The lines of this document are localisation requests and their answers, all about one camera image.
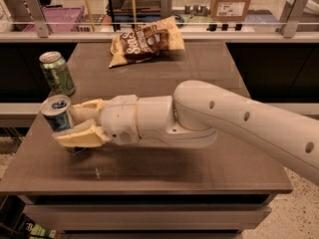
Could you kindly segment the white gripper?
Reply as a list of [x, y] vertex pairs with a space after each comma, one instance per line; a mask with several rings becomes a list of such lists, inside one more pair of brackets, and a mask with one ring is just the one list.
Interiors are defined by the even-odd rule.
[[137, 101], [136, 95], [128, 95], [72, 105], [70, 114], [76, 126], [54, 132], [53, 139], [63, 147], [99, 147], [110, 138], [117, 145], [137, 143]]

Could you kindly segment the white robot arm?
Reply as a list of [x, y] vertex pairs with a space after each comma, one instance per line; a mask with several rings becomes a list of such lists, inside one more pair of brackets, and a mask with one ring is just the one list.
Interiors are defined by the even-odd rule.
[[202, 81], [180, 83], [171, 96], [117, 96], [71, 107], [74, 126], [55, 132], [63, 147], [134, 144], [156, 139], [169, 146], [211, 145], [232, 134], [319, 184], [319, 121], [242, 97]]

